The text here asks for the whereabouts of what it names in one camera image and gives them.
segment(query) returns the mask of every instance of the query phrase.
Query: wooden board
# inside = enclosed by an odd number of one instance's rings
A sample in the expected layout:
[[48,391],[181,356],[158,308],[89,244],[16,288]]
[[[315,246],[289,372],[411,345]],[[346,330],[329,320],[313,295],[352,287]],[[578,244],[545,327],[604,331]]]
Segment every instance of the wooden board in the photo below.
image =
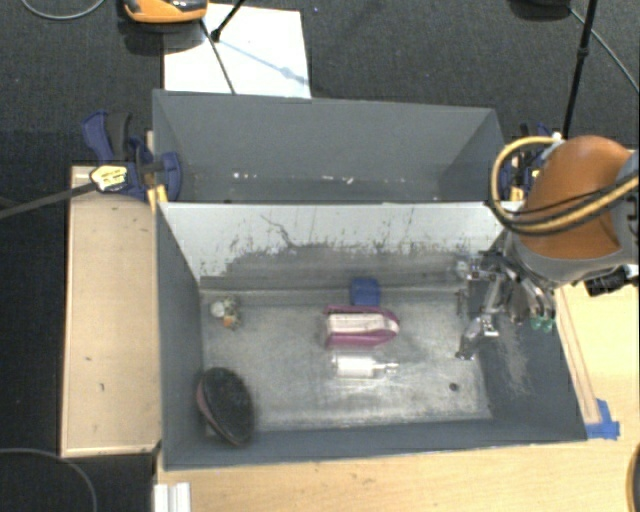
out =
[[[91,168],[74,168],[73,186]],[[148,452],[160,439],[152,215],[115,194],[75,198],[69,213],[65,457]]]

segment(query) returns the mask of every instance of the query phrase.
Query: blue tape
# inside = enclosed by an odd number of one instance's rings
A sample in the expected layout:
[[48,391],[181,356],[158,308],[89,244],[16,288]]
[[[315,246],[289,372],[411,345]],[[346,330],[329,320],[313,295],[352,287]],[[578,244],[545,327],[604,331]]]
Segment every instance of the blue tape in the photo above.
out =
[[602,421],[593,425],[585,425],[589,439],[611,439],[616,441],[620,437],[620,422],[611,419],[609,406],[605,400],[596,398]]

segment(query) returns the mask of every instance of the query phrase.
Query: black carpet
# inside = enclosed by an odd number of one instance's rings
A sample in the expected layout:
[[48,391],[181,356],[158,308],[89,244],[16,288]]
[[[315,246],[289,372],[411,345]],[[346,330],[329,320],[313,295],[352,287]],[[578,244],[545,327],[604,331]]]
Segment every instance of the black carpet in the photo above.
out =
[[[31,3],[60,14],[92,1]],[[586,4],[572,6],[584,16]],[[314,96],[492,107],[508,138],[521,122],[562,126],[582,31],[572,16],[525,21],[506,0],[248,5],[302,11]],[[636,81],[639,26],[637,0],[601,2],[594,25]],[[27,201],[65,188],[70,166],[93,156],[79,123],[97,109],[131,112],[134,133],[151,127],[161,40],[126,22],[118,0],[70,22],[42,20],[6,0],[0,42],[0,197]],[[638,95],[595,41],[571,132],[583,133],[638,146]],[[65,219],[60,204],[0,221],[0,449],[57,450]],[[99,510],[149,509],[150,457],[79,462]],[[51,473],[47,463],[0,455],[0,509],[90,510],[82,480],[66,466]]]

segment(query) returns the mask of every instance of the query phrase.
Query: black cable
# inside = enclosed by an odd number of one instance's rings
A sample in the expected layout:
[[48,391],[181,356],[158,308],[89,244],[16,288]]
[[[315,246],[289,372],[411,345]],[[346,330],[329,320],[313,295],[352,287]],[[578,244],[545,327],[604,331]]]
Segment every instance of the black cable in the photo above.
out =
[[[582,18],[577,12],[575,12],[573,9],[569,8],[569,12],[580,22],[584,25],[585,20],[584,18]],[[620,68],[620,71],[622,71],[622,73],[624,74],[624,76],[627,78],[627,80],[629,80],[629,82],[631,83],[631,86],[635,89],[637,94],[640,94],[640,88],[638,87],[638,84],[635,82],[635,80],[633,79],[633,77],[631,76],[631,73],[629,72],[629,70],[626,68],[626,66],[622,63],[622,61],[618,58],[618,56],[615,54],[615,52],[611,49],[611,47],[605,42],[605,40],[602,38],[602,36],[600,34],[598,34],[595,30],[591,29],[591,33],[593,34],[593,37],[595,38],[596,41],[598,41],[598,43],[600,43],[600,45],[602,46],[602,48],[604,48],[604,50],[609,54],[609,56],[613,59],[613,62],[616,63],[616,65]]]
[[80,475],[82,480],[84,480],[84,483],[87,484],[87,488],[89,489],[89,492],[91,493],[92,511],[93,512],[98,512],[98,497],[96,496],[96,489],[93,486],[93,483],[91,483],[91,479],[89,478],[89,476],[76,463],[71,462],[68,459],[63,459],[62,457],[59,457],[55,453],[45,452],[43,450],[37,450],[35,448],[2,448],[2,449],[0,449],[0,456],[2,456],[2,455],[5,455],[5,456],[7,456],[7,455],[36,455],[38,457],[44,457],[46,459],[53,460],[53,461],[55,461],[57,463],[66,464],[71,469],[73,469],[78,475]]
[[95,190],[96,186],[93,183],[86,183],[84,185],[80,185],[79,187],[74,187],[69,190],[58,192],[57,194],[51,194],[50,196],[36,199],[35,201],[29,201],[28,203],[22,203],[17,206],[12,206],[10,208],[0,210],[0,220],[13,217],[14,215],[18,215],[20,213],[36,210],[38,208],[41,208],[42,206],[47,206],[49,204],[58,203],[60,201],[68,201],[69,199],[72,199],[76,196],[80,196],[82,194],[86,194],[87,192],[92,192]]
[[220,65],[220,69],[222,70],[222,74],[224,75],[224,79],[227,82],[227,86],[229,87],[229,91],[231,91],[231,94],[233,94],[235,96],[236,95],[236,90],[233,88],[233,84],[231,83],[231,79],[229,78],[229,75],[227,74],[227,68],[224,67],[224,63],[222,62],[222,58],[220,57],[220,54],[218,53],[218,49],[216,48],[215,41],[212,39],[211,34],[209,34],[209,30],[207,29],[207,26],[205,25],[203,20],[200,20],[200,27],[202,28],[202,31],[204,32],[204,36],[207,38],[207,40],[211,44],[211,48],[213,48],[213,53],[215,53],[215,55],[216,55],[216,59],[218,60],[218,64]]
[[20,1],[22,2],[22,5],[24,5],[32,14],[35,14],[40,18],[44,18],[45,20],[51,20],[51,21],[77,20],[78,18],[82,18],[83,16],[87,16],[88,14],[91,14],[93,11],[95,11],[98,7],[100,7],[104,3],[104,0],[97,0],[95,4],[93,4],[88,9],[85,9],[84,11],[80,11],[75,14],[63,14],[58,16],[55,14],[48,14],[46,12],[39,11],[38,9],[33,7],[31,4],[29,4],[27,0],[20,0]]

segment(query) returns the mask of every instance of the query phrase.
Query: white paper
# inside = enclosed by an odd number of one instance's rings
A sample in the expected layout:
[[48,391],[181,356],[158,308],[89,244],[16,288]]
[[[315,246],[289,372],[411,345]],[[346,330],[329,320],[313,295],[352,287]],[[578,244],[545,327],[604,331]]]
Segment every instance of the white paper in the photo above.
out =
[[[209,4],[207,30],[217,28],[231,8]],[[164,37],[165,89],[231,92],[211,43],[197,24],[190,32]],[[299,12],[243,6],[215,47],[236,94],[311,97]]]

